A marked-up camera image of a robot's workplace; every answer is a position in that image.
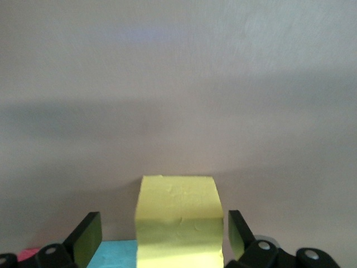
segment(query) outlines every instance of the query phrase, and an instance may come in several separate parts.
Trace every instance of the yellow foam cube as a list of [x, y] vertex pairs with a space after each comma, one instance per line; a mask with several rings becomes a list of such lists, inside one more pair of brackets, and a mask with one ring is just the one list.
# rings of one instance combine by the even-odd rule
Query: yellow foam cube
[[222, 268], [223, 210], [207, 176], [144, 176], [137, 268]]

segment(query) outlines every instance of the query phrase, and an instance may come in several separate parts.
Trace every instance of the light blue object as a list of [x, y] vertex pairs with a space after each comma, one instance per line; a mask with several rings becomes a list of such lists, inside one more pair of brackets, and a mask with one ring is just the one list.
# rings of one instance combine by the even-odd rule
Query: light blue object
[[103, 241], [87, 268], [136, 268], [136, 240]]

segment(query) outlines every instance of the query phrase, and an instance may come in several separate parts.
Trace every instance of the yellow block top face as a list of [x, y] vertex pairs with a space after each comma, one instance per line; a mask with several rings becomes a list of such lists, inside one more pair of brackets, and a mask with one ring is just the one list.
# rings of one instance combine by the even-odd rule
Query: yellow block top face
[[223, 218], [216, 185], [207, 176], [144, 176], [136, 220]]

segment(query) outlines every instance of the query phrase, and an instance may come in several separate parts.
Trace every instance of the round metal object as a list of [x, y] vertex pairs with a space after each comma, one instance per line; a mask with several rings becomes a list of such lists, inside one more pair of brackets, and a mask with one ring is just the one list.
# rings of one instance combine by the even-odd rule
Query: round metal object
[[49, 254], [54, 253], [55, 251], [56, 251], [55, 247], [50, 247], [50, 248], [46, 249], [45, 254], [49, 255]]
[[258, 246], [263, 250], [270, 250], [270, 245], [265, 241], [259, 242]]
[[319, 256], [318, 254], [313, 251], [313, 250], [307, 250], [305, 251], [305, 255], [313, 260], [318, 260], [319, 259]]

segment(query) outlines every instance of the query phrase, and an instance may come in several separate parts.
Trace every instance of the gray surface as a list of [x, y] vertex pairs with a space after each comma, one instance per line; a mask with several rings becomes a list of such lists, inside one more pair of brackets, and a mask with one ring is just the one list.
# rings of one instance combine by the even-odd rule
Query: gray surface
[[134, 238], [142, 175], [203, 174], [253, 232], [355, 267], [356, 13], [0, 1], [0, 252], [63, 238], [91, 210], [105, 239]]

